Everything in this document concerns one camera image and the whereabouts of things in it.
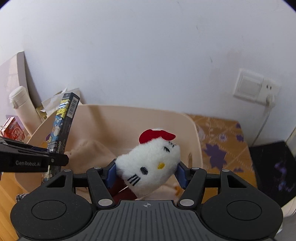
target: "orange patterned mat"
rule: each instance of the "orange patterned mat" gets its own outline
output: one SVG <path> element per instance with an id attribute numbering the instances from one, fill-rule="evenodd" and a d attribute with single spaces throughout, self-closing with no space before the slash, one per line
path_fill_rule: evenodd
<path id="1" fill-rule="evenodd" d="M 189 115 L 196 124 L 204 169 L 219 174 L 229 169 L 257 187 L 252 160 L 240 124 L 234 120 L 223 120 L 199 115 Z M 203 202 L 217 195 L 217 188 L 207 188 Z"/>

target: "power cord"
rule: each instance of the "power cord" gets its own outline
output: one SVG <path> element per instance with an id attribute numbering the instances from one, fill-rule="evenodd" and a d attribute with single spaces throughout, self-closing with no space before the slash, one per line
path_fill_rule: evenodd
<path id="1" fill-rule="evenodd" d="M 254 141 L 253 141 L 253 143 L 252 143 L 251 146 L 253 146 L 253 145 L 255 144 L 255 142 L 257 141 L 258 137 L 259 137 L 260 134 L 261 134 L 261 131 L 263 130 L 263 128 L 264 128 L 264 126 L 265 126 L 265 124 L 266 124 L 266 122 L 267 122 L 267 120 L 268 120 L 268 117 L 269 117 L 269 115 L 270 115 L 271 109 L 272 109 L 273 107 L 275 107 L 275 105 L 276 105 L 275 96 L 272 95 L 272 94 L 269 94 L 269 95 L 267 96 L 267 98 L 266 98 L 266 104 L 267 104 L 267 106 L 268 106 L 268 113 L 267 113 L 267 115 L 266 115 L 266 117 L 265 117 L 265 120 L 264 120 L 264 122 L 263 122 L 263 124 L 262 124 L 262 126 L 261 126 L 261 128 L 260 128 L 260 130 L 259 130 L 257 136 L 255 137 L 255 139 L 254 139 Z"/>

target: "barcode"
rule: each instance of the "barcode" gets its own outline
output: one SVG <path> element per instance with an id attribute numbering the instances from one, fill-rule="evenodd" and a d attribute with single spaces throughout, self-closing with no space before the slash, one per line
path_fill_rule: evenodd
<path id="1" fill-rule="evenodd" d="M 71 104 L 70 104 L 69 111 L 67 113 L 68 117 L 73 118 L 73 115 L 74 115 L 77 105 L 78 105 L 78 99 L 73 97 Z"/>

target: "black whiskers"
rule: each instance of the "black whiskers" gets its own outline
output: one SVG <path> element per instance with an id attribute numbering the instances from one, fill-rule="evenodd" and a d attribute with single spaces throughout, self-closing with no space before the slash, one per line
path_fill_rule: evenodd
<path id="1" fill-rule="evenodd" d="M 135 186 L 140 181 L 140 179 L 141 178 L 137 174 L 135 174 L 135 175 L 131 176 L 127 181 L 131 180 L 130 184 L 132 184 L 134 182 L 133 186 Z"/>

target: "red package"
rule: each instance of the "red package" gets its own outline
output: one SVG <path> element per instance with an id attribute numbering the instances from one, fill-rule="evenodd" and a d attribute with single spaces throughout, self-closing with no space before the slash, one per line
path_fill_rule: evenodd
<path id="1" fill-rule="evenodd" d="M 0 133 L 2 136 L 12 140 L 23 141 L 25 139 L 25 134 L 14 117 L 10 117 L 6 121 Z"/>

